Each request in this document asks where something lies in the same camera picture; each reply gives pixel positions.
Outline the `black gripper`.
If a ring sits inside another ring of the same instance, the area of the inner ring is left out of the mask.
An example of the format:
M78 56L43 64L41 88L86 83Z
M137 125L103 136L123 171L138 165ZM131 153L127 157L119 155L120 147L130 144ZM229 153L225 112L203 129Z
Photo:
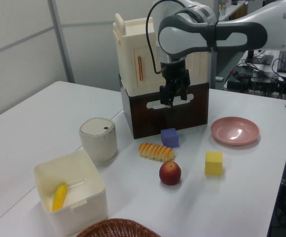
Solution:
M189 70L186 69L185 60L173 63L161 63L162 77L166 84L161 85L160 103L170 105L170 91L179 91L181 100L187 100L187 89L190 85Z

